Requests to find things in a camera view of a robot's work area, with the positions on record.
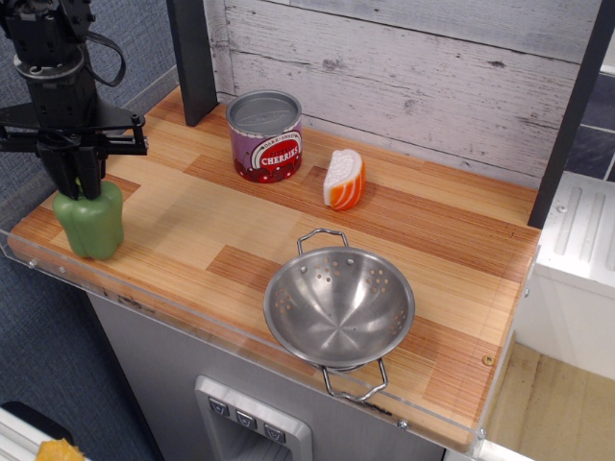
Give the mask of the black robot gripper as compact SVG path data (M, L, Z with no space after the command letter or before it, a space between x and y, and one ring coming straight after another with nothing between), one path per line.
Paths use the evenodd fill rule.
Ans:
M62 195L79 198L77 176L87 199L101 195L103 167L96 149L103 157L147 153L144 117L100 99L88 73L49 80L28 78L26 82L31 101L1 109L1 150L33 153L40 141L60 150L79 147L77 169L71 151L38 149L39 159Z

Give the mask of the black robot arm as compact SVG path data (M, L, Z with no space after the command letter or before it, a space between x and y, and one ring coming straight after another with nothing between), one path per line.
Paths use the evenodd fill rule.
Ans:
M110 155L144 156L143 116L114 107L97 91L87 45L117 51L91 31L87 1L4 1L1 28L12 42L13 66L27 84L27 104L1 110L1 149L34 153L61 194L77 200L102 193Z

